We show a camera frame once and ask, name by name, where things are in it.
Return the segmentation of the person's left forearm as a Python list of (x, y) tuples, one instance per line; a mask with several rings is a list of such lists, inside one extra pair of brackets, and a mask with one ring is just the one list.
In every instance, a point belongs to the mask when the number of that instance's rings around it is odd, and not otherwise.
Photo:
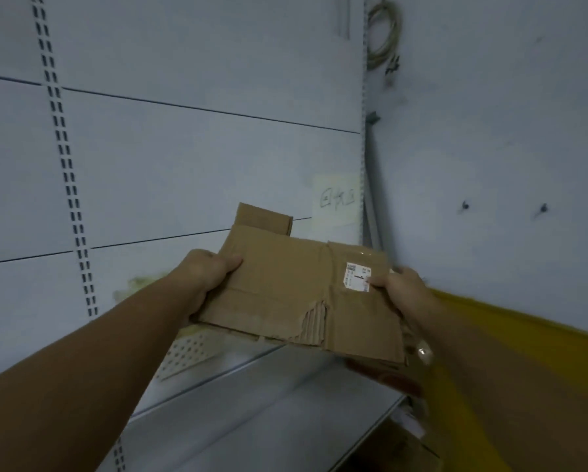
[(0, 374), (0, 472), (95, 472), (204, 281), (168, 276)]

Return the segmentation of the slotted shelf upright rail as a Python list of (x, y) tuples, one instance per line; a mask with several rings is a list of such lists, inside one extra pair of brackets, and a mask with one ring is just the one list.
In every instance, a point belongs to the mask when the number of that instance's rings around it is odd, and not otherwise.
[(46, 0), (30, 0), (34, 29), (38, 40), (43, 81), (41, 85), (47, 92), (52, 131), (60, 159), (63, 185), (67, 199), (70, 228), (74, 242), (74, 253), (77, 257), (78, 273), (81, 277), (82, 289), (89, 320), (99, 316), (91, 266), (90, 246), (87, 241), (85, 217), (82, 213), (82, 200), (78, 185), (77, 156), (73, 152), (69, 133), (69, 116), (65, 113), (63, 86), (58, 70), (56, 53), (53, 46), (51, 26), (47, 12)]

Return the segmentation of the person's right hand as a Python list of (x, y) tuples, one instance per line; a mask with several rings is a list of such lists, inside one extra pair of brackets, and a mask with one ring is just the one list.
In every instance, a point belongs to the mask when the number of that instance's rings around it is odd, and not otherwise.
[(393, 289), (383, 289), (400, 315), (408, 322), (424, 325), (436, 313), (440, 313), (442, 303), (434, 296), (414, 269), (401, 267), (398, 270), (390, 269), (387, 272), (397, 273), (396, 283)]

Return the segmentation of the white perforated shelf panel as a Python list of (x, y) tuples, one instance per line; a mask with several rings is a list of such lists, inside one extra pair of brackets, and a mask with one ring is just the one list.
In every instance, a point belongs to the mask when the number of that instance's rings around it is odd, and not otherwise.
[(187, 326), (173, 340), (154, 378), (161, 383), (185, 373), (205, 375), (207, 371), (219, 371), (237, 348), (238, 341), (229, 333), (205, 326)]

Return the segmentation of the white metal shelf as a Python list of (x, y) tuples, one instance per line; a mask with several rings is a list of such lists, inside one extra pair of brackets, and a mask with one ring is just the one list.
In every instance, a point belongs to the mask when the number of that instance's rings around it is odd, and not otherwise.
[(228, 347), (153, 380), (97, 472), (333, 472), (403, 400), (326, 352)]

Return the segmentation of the brown cardboard box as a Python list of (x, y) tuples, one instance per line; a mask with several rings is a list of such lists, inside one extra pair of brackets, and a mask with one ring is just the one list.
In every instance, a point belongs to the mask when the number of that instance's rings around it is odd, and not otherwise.
[(367, 281), (390, 271), (386, 254), (291, 237), (292, 226), (290, 216), (239, 203), (219, 253), (243, 261), (193, 321), (257, 341), (405, 364), (400, 318)]

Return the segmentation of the person's right forearm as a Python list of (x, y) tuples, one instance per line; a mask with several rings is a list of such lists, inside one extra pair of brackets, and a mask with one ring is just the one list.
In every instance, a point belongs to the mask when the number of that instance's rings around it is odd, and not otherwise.
[(400, 306), (514, 472), (588, 472), (588, 393), (448, 312)]

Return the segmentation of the yellow sticky note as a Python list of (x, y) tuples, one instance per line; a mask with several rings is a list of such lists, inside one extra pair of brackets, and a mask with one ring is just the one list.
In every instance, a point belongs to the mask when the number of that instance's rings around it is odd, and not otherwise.
[(359, 224), (361, 221), (360, 174), (314, 175), (312, 224), (317, 229)]

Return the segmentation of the grey metal shelf upright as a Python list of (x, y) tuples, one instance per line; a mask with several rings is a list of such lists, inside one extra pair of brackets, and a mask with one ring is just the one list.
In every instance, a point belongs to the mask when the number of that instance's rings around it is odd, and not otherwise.
[(373, 158), (373, 126), (380, 120), (375, 109), (370, 109), (368, 48), (368, 0), (362, 1), (362, 81), (361, 81), (361, 244), (381, 252), (383, 236), (379, 228), (375, 196), (372, 187), (370, 164)]

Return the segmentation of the person's left hand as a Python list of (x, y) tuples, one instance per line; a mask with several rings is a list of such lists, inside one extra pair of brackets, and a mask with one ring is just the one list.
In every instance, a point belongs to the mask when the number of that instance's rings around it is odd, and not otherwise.
[(218, 287), (230, 274), (226, 277), (207, 275), (206, 260), (212, 254), (220, 253), (203, 249), (191, 250), (180, 264), (165, 276), (165, 281), (171, 285), (175, 295), (184, 301), (188, 316), (199, 311), (208, 293)]

